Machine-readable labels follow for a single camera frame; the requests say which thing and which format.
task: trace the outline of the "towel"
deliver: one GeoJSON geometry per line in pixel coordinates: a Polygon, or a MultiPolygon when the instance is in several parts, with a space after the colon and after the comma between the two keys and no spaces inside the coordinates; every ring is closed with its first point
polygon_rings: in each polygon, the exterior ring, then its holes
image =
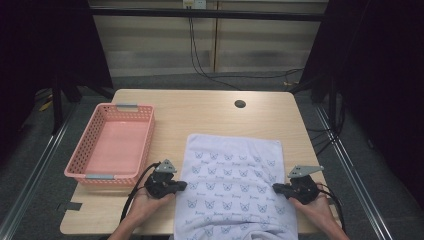
{"type": "Polygon", "coordinates": [[[174,238],[298,239],[295,209],[272,189],[284,173],[277,140],[190,135],[174,238]]]}

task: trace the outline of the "black cable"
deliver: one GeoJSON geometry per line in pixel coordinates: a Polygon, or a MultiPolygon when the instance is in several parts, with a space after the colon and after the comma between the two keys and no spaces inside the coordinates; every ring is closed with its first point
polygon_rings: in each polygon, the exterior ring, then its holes
{"type": "Polygon", "coordinates": [[[339,215],[340,223],[342,224],[342,230],[346,233],[345,221],[344,221],[344,216],[343,216],[343,211],[342,211],[342,204],[341,204],[340,200],[336,197],[334,192],[327,185],[324,185],[324,184],[319,184],[319,185],[324,186],[328,189],[329,192],[327,192],[325,190],[321,190],[321,189],[319,189],[319,191],[328,195],[331,199],[333,199],[335,206],[336,206],[336,211],[339,215]]]}
{"type": "Polygon", "coordinates": [[[135,184],[134,188],[132,189],[131,193],[128,194],[128,199],[125,202],[124,208],[122,209],[122,214],[121,214],[121,220],[119,220],[119,222],[122,222],[122,220],[124,220],[124,218],[127,216],[127,212],[128,212],[128,208],[130,207],[130,204],[135,196],[135,194],[137,193],[138,190],[142,189],[143,187],[138,187],[138,185],[140,184],[141,180],[144,178],[144,175],[146,175],[146,173],[152,168],[156,168],[160,165],[159,163],[153,163],[150,166],[148,166],[146,168],[146,170],[144,170],[144,172],[140,175],[140,177],[137,180],[137,183],[135,184]]]}

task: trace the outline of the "plastic basket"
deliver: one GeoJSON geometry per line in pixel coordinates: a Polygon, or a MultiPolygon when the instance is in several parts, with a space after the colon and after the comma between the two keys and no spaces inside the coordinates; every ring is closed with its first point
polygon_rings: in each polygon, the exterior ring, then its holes
{"type": "Polygon", "coordinates": [[[65,176],[83,184],[135,185],[146,164],[153,128],[153,106],[97,105],[65,176]]]}

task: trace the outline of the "cable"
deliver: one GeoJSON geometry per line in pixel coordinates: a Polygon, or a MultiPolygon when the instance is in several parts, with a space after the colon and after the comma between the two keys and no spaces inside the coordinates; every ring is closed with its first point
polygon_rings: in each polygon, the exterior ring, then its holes
{"type": "Polygon", "coordinates": [[[335,206],[336,206],[336,211],[339,215],[340,223],[342,224],[342,230],[346,233],[345,221],[344,221],[344,216],[343,216],[343,212],[342,212],[342,204],[341,204],[340,200],[336,197],[334,192],[327,185],[324,185],[324,184],[321,184],[321,183],[318,184],[318,185],[324,186],[328,189],[329,192],[327,192],[325,190],[321,190],[321,189],[319,189],[319,191],[328,195],[331,199],[333,199],[335,206]]]}
{"type": "Polygon", "coordinates": [[[196,41],[195,41],[195,37],[194,37],[193,19],[192,19],[192,18],[189,18],[189,19],[188,19],[188,21],[189,21],[189,25],[190,25],[190,55],[191,55],[191,63],[192,63],[192,65],[193,65],[194,70],[195,70],[195,71],[196,71],[196,72],[197,72],[200,76],[203,76],[203,77],[205,77],[205,78],[208,78],[209,80],[211,80],[211,81],[213,81],[213,82],[217,82],[217,83],[220,83],[220,84],[224,84],[224,85],[226,85],[226,86],[229,86],[229,87],[231,87],[231,88],[234,88],[234,89],[236,89],[236,90],[241,91],[241,89],[240,89],[240,88],[238,88],[238,87],[236,87],[236,86],[233,86],[233,85],[228,84],[228,83],[225,83],[225,82],[217,81],[217,80],[215,80],[215,79],[213,79],[213,78],[209,77],[209,76],[205,73],[205,71],[203,71],[202,65],[200,64],[199,56],[198,56],[198,54],[197,54],[196,41]],[[197,64],[198,64],[198,66],[199,66],[200,72],[199,72],[199,70],[197,69],[196,64],[194,63],[194,57],[193,57],[193,47],[194,47],[194,53],[195,53],[195,55],[196,55],[197,64]]]}
{"type": "Polygon", "coordinates": [[[146,168],[146,170],[144,170],[144,172],[140,175],[140,177],[137,180],[137,183],[135,184],[133,190],[131,191],[131,193],[128,195],[128,199],[125,202],[124,208],[122,209],[122,214],[121,214],[121,220],[119,222],[122,222],[122,220],[124,220],[124,218],[127,216],[127,212],[128,212],[128,208],[130,207],[130,204],[135,196],[135,194],[137,193],[138,190],[142,189],[143,187],[138,187],[138,185],[140,184],[141,180],[144,178],[144,175],[146,175],[146,173],[151,169],[151,168],[156,168],[160,165],[159,163],[153,163],[150,166],[148,166],[146,168]]]}
{"type": "Polygon", "coordinates": [[[189,18],[189,25],[190,25],[190,55],[191,55],[191,63],[193,65],[194,70],[196,71],[197,74],[199,74],[200,76],[206,77],[211,81],[220,83],[220,84],[224,84],[226,86],[229,86],[231,88],[237,89],[237,90],[241,90],[240,88],[233,86],[231,84],[225,83],[225,82],[221,82],[221,81],[217,81],[215,80],[216,78],[253,78],[253,79],[272,79],[272,78],[281,78],[284,77],[286,79],[286,89],[285,91],[287,91],[288,88],[288,75],[294,74],[296,72],[302,71],[304,68],[296,68],[296,69],[290,69],[288,71],[286,71],[284,74],[280,74],[280,75],[274,75],[274,76],[248,76],[248,75],[220,75],[220,76],[210,76],[208,74],[206,74],[206,72],[203,70],[202,65],[200,64],[200,60],[199,60],[199,56],[197,53],[197,46],[196,46],[196,40],[195,40],[195,36],[194,36],[194,25],[193,25],[193,19],[189,18]],[[197,69],[194,58],[196,58],[197,61],[197,65],[199,67],[199,69],[197,69]]]}

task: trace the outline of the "human hand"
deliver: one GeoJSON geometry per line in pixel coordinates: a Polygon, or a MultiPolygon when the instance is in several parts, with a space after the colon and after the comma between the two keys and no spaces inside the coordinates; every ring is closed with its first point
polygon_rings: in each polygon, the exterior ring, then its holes
{"type": "MultiPolygon", "coordinates": [[[[323,190],[322,184],[317,182],[317,187],[323,190]]],[[[294,207],[306,215],[306,217],[330,239],[349,239],[338,225],[330,210],[327,196],[319,193],[317,198],[309,204],[303,205],[295,198],[289,198],[294,207]]]]}
{"type": "Polygon", "coordinates": [[[129,239],[135,228],[140,226],[161,206],[169,203],[175,198],[175,194],[168,194],[161,199],[149,197],[146,189],[140,189],[133,198],[131,208],[127,216],[115,229],[109,240],[129,239]]]}
{"type": "Polygon", "coordinates": [[[157,209],[175,199],[175,194],[168,194],[161,199],[155,199],[149,196],[147,190],[142,188],[134,196],[131,208],[125,219],[131,219],[136,226],[141,225],[157,209]]]}

